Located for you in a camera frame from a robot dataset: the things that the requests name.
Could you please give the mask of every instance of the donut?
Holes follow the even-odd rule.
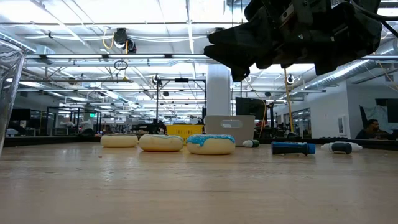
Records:
[[[139,139],[139,147],[149,152],[177,152],[183,147],[180,136],[145,134]]]
[[[103,147],[134,147],[138,137],[133,134],[105,134],[101,137]]]
[[[187,149],[200,155],[231,154],[235,150],[235,139],[227,134],[194,134],[187,139]]]

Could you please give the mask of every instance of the plastic bin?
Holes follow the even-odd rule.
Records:
[[[168,135],[177,135],[184,140],[184,145],[187,144],[187,138],[193,134],[202,134],[204,125],[166,125]]]

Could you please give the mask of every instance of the man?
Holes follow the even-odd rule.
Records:
[[[361,130],[356,139],[381,139],[377,134],[388,134],[386,131],[379,129],[379,121],[376,119],[370,119],[366,122],[366,129]]]

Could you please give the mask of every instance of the ceiling duct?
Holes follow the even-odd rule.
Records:
[[[21,40],[19,37],[8,33],[7,31],[5,31],[2,28],[0,28],[0,39],[5,40],[7,42],[10,42],[10,43],[20,47],[27,54],[35,54],[37,52],[37,48],[35,45]]]
[[[398,54],[398,39],[389,41],[375,51],[376,55],[397,55]],[[319,76],[306,83],[305,86],[299,86],[296,89],[309,89],[320,86],[329,86],[337,84],[343,80],[354,77],[360,73],[367,72],[378,67],[376,60],[355,60],[346,65],[339,66],[336,71]]]

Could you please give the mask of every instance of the blue frosted donut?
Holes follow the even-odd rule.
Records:
[[[194,154],[230,154],[235,150],[235,139],[227,134],[195,134],[187,139],[187,149]]]

